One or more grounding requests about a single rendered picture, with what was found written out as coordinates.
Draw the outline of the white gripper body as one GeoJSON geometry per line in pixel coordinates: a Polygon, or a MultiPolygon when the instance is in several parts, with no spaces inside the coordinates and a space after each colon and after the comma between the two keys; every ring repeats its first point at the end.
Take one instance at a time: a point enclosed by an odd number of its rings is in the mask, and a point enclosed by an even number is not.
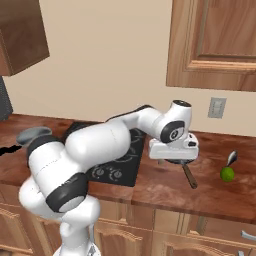
{"type": "Polygon", "coordinates": [[[149,142],[151,159],[195,160],[199,153],[199,143],[193,139],[177,140],[169,144],[156,139],[149,142]]]}

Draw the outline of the green lime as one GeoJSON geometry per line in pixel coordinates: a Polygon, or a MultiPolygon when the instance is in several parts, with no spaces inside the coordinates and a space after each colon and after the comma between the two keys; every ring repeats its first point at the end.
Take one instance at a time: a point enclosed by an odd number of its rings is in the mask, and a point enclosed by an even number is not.
{"type": "Polygon", "coordinates": [[[220,178],[224,182],[230,182],[234,179],[235,173],[231,167],[224,167],[220,171],[220,178]]]}

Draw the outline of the black hob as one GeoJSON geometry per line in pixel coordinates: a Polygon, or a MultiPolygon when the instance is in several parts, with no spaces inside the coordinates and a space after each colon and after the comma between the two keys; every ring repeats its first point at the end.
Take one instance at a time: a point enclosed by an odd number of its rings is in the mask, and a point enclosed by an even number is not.
{"type": "Polygon", "coordinates": [[[134,187],[146,134],[121,121],[73,122],[63,135],[68,152],[83,163],[90,181],[134,187]],[[104,174],[98,176],[97,169],[104,174]],[[114,177],[120,170],[122,176],[114,177]]]}

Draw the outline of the wooden drawer front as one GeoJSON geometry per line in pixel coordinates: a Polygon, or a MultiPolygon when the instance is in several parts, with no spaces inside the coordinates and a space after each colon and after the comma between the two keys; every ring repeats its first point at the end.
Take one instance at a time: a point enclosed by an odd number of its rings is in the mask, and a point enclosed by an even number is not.
{"type": "Polygon", "coordinates": [[[196,231],[207,237],[256,245],[256,241],[243,238],[242,231],[256,236],[256,225],[200,216],[196,231]]]}
{"type": "Polygon", "coordinates": [[[100,221],[141,229],[153,229],[154,210],[151,208],[105,200],[101,200],[100,204],[100,221]]]}

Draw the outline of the wooden base cupboard door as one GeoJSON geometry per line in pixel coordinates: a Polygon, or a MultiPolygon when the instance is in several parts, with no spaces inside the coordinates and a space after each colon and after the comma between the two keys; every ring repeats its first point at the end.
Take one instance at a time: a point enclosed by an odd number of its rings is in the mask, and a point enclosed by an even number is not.
{"type": "Polygon", "coordinates": [[[189,234],[153,232],[151,256],[256,256],[256,245],[189,234]]]}
{"type": "Polygon", "coordinates": [[[45,256],[30,215],[23,208],[0,203],[0,248],[45,256]]]}
{"type": "Polygon", "coordinates": [[[102,256],[151,256],[150,230],[97,222],[94,231],[102,256]]]}

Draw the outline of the dark grey appliance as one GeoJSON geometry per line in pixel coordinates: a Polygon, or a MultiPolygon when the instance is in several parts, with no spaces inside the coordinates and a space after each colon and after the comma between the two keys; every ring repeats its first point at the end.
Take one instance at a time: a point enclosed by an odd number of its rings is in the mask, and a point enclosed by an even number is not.
{"type": "Polygon", "coordinates": [[[4,83],[0,76],[0,121],[7,120],[13,113],[13,107],[4,83]]]}

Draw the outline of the grey wall socket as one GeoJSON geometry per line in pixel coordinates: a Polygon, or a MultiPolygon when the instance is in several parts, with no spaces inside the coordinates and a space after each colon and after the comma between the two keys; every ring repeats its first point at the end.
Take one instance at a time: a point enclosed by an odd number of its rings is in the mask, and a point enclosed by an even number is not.
{"type": "Polygon", "coordinates": [[[226,98],[212,97],[210,101],[208,117],[221,119],[223,117],[225,105],[226,98]]]}

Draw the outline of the wooden wall cupboard door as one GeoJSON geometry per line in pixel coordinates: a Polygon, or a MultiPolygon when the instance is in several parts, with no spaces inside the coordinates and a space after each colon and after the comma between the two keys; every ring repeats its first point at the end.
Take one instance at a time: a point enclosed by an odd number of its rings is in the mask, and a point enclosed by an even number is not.
{"type": "Polygon", "coordinates": [[[256,92],[256,0],[172,0],[166,85],[256,92]]]}

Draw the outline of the wooden wall cupboard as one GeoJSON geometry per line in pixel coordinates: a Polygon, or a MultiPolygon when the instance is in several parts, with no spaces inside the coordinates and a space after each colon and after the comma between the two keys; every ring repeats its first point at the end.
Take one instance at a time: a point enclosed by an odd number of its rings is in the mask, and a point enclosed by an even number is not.
{"type": "Polygon", "coordinates": [[[39,0],[0,0],[0,75],[13,76],[49,56],[39,0]]]}

